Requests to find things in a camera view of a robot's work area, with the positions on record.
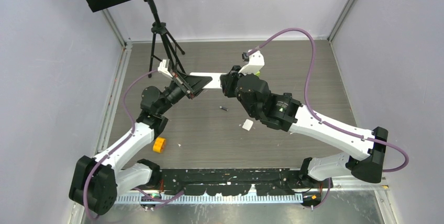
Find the white battery cover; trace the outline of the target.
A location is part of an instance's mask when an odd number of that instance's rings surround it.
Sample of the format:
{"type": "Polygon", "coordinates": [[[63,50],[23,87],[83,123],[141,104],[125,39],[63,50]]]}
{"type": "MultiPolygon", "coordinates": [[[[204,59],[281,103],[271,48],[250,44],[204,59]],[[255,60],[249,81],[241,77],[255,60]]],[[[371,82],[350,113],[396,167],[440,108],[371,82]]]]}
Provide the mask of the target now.
{"type": "Polygon", "coordinates": [[[252,129],[252,126],[253,126],[253,121],[250,119],[246,119],[241,127],[246,131],[250,131],[252,129]]]}

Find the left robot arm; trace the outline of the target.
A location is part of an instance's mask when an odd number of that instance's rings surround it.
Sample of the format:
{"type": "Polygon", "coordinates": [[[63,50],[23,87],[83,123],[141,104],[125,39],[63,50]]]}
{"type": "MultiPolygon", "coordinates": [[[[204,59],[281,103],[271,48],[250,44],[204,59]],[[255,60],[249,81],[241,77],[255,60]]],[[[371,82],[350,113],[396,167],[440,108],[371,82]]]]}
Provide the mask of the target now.
{"type": "Polygon", "coordinates": [[[93,219],[92,214],[106,214],[121,194],[141,185],[157,188],[161,181],[159,165],[141,159],[127,169],[124,166],[164,131],[168,123],[166,111],[183,97],[195,98],[212,80],[210,76],[176,72],[164,90],[155,86],[145,88],[140,115],[137,119],[129,118],[130,130],[105,151],[93,157],[84,155],[77,161],[69,199],[84,206],[86,215],[93,219]]]}

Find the white remote control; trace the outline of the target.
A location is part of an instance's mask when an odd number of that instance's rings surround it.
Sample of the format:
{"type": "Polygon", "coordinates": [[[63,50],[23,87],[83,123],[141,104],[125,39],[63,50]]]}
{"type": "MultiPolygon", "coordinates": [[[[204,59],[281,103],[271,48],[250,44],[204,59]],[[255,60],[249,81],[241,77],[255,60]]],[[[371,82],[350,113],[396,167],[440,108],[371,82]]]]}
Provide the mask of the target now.
{"type": "Polygon", "coordinates": [[[191,76],[203,76],[210,77],[212,80],[206,84],[203,89],[221,89],[221,81],[220,77],[225,75],[226,73],[217,73],[217,72],[191,72],[191,76]]]}

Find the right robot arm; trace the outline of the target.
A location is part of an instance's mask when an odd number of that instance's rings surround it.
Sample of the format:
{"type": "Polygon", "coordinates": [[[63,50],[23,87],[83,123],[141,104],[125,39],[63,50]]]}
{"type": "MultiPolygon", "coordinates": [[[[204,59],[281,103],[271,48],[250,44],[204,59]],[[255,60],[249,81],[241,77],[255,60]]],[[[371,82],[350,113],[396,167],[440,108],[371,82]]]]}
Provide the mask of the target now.
{"type": "Polygon", "coordinates": [[[324,158],[305,158],[299,171],[303,186],[310,188],[330,177],[347,175],[368,183],[381,182],[386,129],[365,130],[341,122],[333,126],[318,120],[292,94],[274,94],[266,81],[239,70],[235,65],[220,76],[221,89],[226,97],[235,97],[249,117],[268,128],[309,136],[341,150],[324,158]]]}

